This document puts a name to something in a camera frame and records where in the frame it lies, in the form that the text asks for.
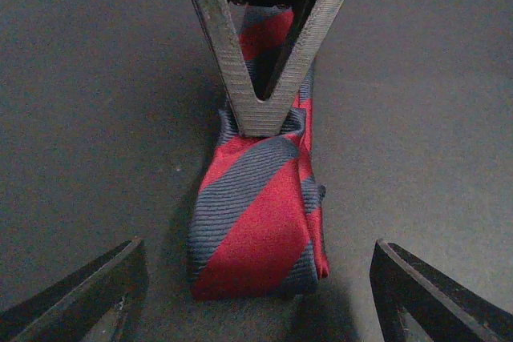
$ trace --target gray metal bracket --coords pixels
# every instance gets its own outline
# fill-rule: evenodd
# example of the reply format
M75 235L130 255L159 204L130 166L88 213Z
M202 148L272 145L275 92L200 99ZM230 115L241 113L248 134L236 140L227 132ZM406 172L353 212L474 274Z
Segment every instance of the gray metal bracket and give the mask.
M252 86L229 1L192 0L219 66L240 135L276 135L344 0L285 0L294 10L293 26L264 98L258 98ZM266 6L272 6L282 1L248 0L248 3L265 2Z

